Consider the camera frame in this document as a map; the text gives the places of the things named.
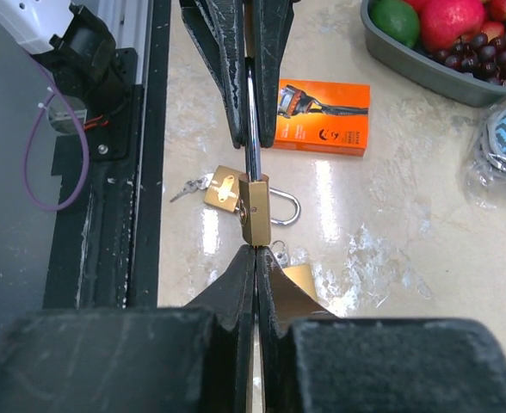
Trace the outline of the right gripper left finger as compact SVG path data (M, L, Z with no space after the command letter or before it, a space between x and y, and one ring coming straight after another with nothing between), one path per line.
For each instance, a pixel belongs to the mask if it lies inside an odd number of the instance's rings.
M0 412L248 412L256 251L182 307L41 311L0 346Z

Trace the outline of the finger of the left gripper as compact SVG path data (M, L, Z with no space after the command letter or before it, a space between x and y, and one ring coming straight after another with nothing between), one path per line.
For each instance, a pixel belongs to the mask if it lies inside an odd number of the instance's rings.
M293 24L296 1L250 2L250 33L255 67L256 104L260 142L274 144L281 61Z
M235 148L245 138L244 10L241 1L180 2L182 21L219 88Z

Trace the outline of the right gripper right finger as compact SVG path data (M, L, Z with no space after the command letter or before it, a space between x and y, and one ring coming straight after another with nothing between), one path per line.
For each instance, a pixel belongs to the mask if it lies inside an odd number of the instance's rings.
M506 412L506 357L459 317L338 317L256 252L268 412Z

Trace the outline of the long shackle brass padlock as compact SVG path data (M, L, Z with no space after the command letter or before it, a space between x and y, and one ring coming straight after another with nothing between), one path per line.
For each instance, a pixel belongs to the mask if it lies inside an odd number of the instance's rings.
M206 173L199 179L199 190L204 191L204 203L211 207L235 213L239 210L238 178L241 171L220 165L214 172ZM293 215L289 219L271 219L273 225L289 226L294 224L300 216L301 205L299 200L286 192L271 188L269 193L289 201L293 205Z

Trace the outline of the small brass padlock with keys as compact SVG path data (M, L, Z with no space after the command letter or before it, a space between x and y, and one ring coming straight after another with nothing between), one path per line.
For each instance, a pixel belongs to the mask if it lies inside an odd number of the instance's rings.
M245 140L244 175L239 177L240 214L243 238L254 247L271 242L268 177L261 169L259 115L256 99L256 78L253 58L245 60L246 120L248 135Z

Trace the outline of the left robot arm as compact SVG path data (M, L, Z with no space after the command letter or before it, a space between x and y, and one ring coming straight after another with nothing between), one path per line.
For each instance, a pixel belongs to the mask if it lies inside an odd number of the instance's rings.
M246 66L253 65L260 143L275 142L281 60L293 23L291 1L182 1L182 21L225 105L232 143L247 133ZM93 114L111 116L127 104L106 23L72 1L0 1L0 24L54 77L62 94Z

